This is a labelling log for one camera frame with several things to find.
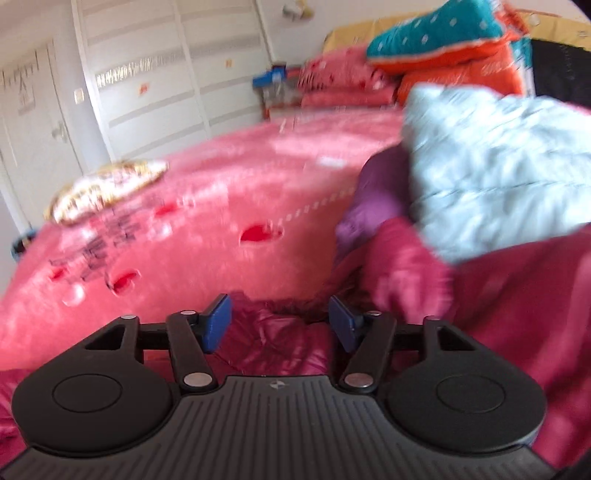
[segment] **white wardrobe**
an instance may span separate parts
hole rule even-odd
[[[262,119],[269,66],[254,0],[72,0],[112,160],[155,158]]]

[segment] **light switch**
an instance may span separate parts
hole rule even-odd
[[[84,90],[81,88],[78,88],[76,90],[74,90],[74,101],[76,102],[76,105],[80,105],[82,102],[84,102]]]

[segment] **pink pillow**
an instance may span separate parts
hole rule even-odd
[[[304,92],[327,88],[371,92],[386,87],[390,83],[388,76],[368,63],[366,48],[366,45],[343,48],[308,61],[300,72],[298,88]]]
[[[396,87],[389,85],[374,92],[335,89],[304,94],[302,107],[382,106],[394,103]]]

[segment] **metal rivet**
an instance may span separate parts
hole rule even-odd
[[[368,374],[349,374],[345,377],[345,383],[353,388],[366,388],[374,384],[374,378]]]
[[[207,387],[211,382],[213,382],[213,378],[211,375],[204,374],[203,372],[194,372],[192,374],[185,375],[183,382],[189,387]]]

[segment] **black plastic base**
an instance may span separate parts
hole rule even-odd
[[[549,480],[527,447],[455,456],[410,439],[367,395],[328,377],[229,377],[183,397],[145,442],[100,458],[60,458],[29,448],[5,480]]]

